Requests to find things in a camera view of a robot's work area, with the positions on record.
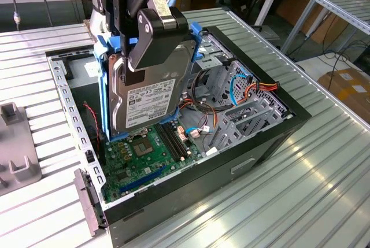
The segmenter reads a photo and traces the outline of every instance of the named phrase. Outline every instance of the cardboard box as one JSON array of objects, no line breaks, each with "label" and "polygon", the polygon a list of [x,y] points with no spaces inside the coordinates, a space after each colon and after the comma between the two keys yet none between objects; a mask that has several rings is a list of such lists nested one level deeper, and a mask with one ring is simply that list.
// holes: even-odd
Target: cardboard box
[{"label": "cardboard box", "polygon": [[[330,77],[328,72],[319,78],[326,89]],[[370,124],[370,82],[359,71],[353,68],[335,71],[329,91]]]}]

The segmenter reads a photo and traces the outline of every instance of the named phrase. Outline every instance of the electronic component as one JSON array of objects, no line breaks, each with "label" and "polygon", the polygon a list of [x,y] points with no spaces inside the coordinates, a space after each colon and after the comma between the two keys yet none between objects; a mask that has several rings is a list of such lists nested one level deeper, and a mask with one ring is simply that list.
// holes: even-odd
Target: electronic component
[{"label": "electronic component", "polygon": [[185,142],[187,140],[187,137],[184,134],[179,134],[179,138],[182,142]]},{"label": "electronic component", "polygon": [[201,137],[201,135],[199,134],[198,130],[195,129],[193,131],[190,132],[190,136],[193,137],[194,139],[195,138],[198,138],[198,137]]},{"label": "electronic component", "polygon": [[141,137],[145,137],[146,134],[148,133],[148,129],[147,128],[142,128],[142,129],[139,129],[137,131],[134,131],[133,133],[131,133],[128,137],[127,137],[127,140],[135,140],[135,139],[139,139]]},{"label": "electronic component", "polygon": [[142,184],[150,181],[150,180],[153,180],[157,177],[159,177],[161,174],[162,174],[162,171],[164,171],[166,169],[166,165],[164,165],[163,167],[161,167],[160,169],[156,170],[155,172],[153,173],[150,173],[149,175],[145,176],[145,177],[142,177],[141,179],[138,179],[132,183],[129,183],[128,185],[126,186],[123,186],[120,188],[120,191],[121,193],[123,192],[126,192],[128,190],[131,190],[137,186],[141,186]]},{"label": "electronic component", "polygon": [[187,157],[184,146],[178,140],[169,124],[156,125],[155,128],[166,147],[170,150],[173,160],[177,162],[180,161],[181,157]]},{"label": "electronic component", "polygon": [[142,157],[145,154],[149,154],[154,150],[148,138],[142,138],[140,140],[137,140],[133,147],[138,157]]},{"label": "electronic component", "polygon": [[178,132],[178,134],[180,135],[180,134],[183,134],[183,133],[185,132],[185,130],[184,130],[184,128],[180,125],[180,126],[178,126],[178,127],[177,127],[177,132]]},{"label": "electronic component", "polygon": [[124,180],[128,177],[126,171],[120,172],[116,174],[116,176],[118,180]]},{"label": "electronic component", "polygon": [[[100,158],[96,157],[97,150],[94,152],[85,129],[80,132],[81,128],[76,127],[71,121],[76,116],[78,120],[82,119],[84,122],[84,116],[79,115],[81,111],[65,112],[68,115],[71,134],[76,141],[84,137],[84,142],[79,142],[80,146],[77,149],[81,150],[81,145],[84,144],[83,150],[92,150],[91,157],[95,161],[89,164],[84,162],[83,165],[83,169],[91,178],[91,182],[85,181],[86,189],[94,190],[95,197],[99,197],[96,205],[101,205],[102,209],[97,217],[105,217],[105,226],[112,234],[114,247],[129,242],[135,235],[159,224],[165,216],[177,214],[180,208],[191,206],[210,192],[242,176],[256,163],[268,159],[310,117],[282,88],[273,92],[262,91],[261,87],[251,88],[250,96],[243,99],[247,87],[251,84],[248,76],[253,82],[274,83],[274,81],[217,28],[208,28],[208,31],[209,33],[203,37],[212,40],[208,42],[212,42],[212,45],[217,45],[220,49],[218,54],[210,56],[225,54],[225,57],[234,57],[236,60],[229,66],[221,64],[210,67],[208,72],[202,70],[204,73],[197,77],[198,80],[194,79],[194,76],[182,78],[190,83],[193,79],[194,87],[191,90],[197,91],[192,97],[199,100],[199,104],[200,100],[206,99],[202,103],[203,106],[199,106],[202,110],[197,111],[196,106],[196,108],[184,107],[177,119],[171,116],[172,121],[165,124],[159,124],[153,116],[151,119],[153,125],[141,123],[142,127],[139,125],[137,128],[133,127],[131,137],[124,138],[128,135],[121,133],[122,138],[117,141],[112,141],[109,136],[102,134],[103,139],[99,143],[99,148],[105,151],[105,165],[102,165]],[[58,76],[62,76],[62,73],[56,72],[55,67],[56,64],[63,65],[63,58],[53,60],[50,58],[48,56],[50,69],[54,80],[58,81]],[[171,75],[172,70],[165,71]],[[243,79],[235,79],[232,89],[235,100],[242,102],[232,105],[230,82],[233,77],[239,78],[238,75],[242,75]],[[186,88],[187,86],[178,93],[186,91]],[[57,91],[62,105],[67,109],[70,109],[70,106],[81,108],[82,102],[74,95],[73,100],[68,97],[67,102],[62,89],[58,88]],[[180,100],[177,99],[175,105],[178,106],[179,103]],[[161,123],[168,120],[166,116],[161,119]],[[202,132],[199,138],[188,137],[183,132],[194,126],[204,129],[204,125],[210,127],[209,132]],[[141,131],[144,132],[143,128],[147,129],[145,136],[140,135]],[[176,201],[176,208],[179,210],[163,207],[170,205],[171,197],[177,194],[187,197]],[[140,214],[136,214],[135,218],[127,218],[135,212]],[[117,222],[121,222],[121,225],[120,229],[115,231],[112,228]]]}]

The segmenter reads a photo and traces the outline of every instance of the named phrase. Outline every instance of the silver table surface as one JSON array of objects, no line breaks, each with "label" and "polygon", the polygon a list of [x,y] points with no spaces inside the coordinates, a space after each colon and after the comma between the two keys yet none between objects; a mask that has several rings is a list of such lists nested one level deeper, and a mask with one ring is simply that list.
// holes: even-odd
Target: silver table surface
[{"label": "silver table surface", "polygon": [[[128,247],[365,247],[369,127],[231,13],[186,17],[217,25],[313,117],[270,160]],[[72,181],[79,158],[44,55],[92,43],[84,25],[0,34],[0,101],[26,107],[43,173],[0,197],[0,247],[111,247],[89,234]]]}]

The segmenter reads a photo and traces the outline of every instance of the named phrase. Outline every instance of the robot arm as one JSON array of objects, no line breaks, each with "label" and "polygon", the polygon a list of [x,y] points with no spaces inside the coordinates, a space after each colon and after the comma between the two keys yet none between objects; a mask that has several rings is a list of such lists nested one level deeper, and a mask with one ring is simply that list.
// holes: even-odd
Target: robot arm
[{"label": "robot arm", "polygon": [[113,36],[98,37],[95,56],[103,131],[114,141],[174,117],[200,39],[167,0],[97,1]]},{"label": "robot arm", "polygon": [[[97,0],[107,28],[121,38],[121,50],[129,71],[162,64],[188,33],[185,17],[169,8],[167,0]],[[138,38],[130,46],[130,39]]]}]

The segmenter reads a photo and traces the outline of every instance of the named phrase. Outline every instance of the orange wire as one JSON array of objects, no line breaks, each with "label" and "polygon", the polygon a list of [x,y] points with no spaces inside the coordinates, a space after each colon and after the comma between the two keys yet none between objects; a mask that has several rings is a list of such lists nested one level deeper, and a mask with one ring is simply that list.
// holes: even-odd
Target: orange wire
[{"label": "orange wire", "polygon": [[[260,87],[260,90],[262,90],[262,91],[273,91],[273,90],[278,89],[277,83],[275,83],[275,84],[259,83],[259,85],[262,85],[262,87]],[[238,101],[237,104],[240,104],[243,101],[246,101],[248,99],[248,92],[251,88],[256,89],[256,83],[252,83],[251,85],[248,86],[248,88],[244,92],[245,97],[243,99],[241,99],[240,101]]]},{"label": "orange wire", "polygon": [[187,105],[189,105],[189,104],[191,104],[191,103],[193,103],[193,102],[186,102],[186,103],[184,103],[184,104],[180,107],[180,109],[183,109],[185,106],[187,106]]}]

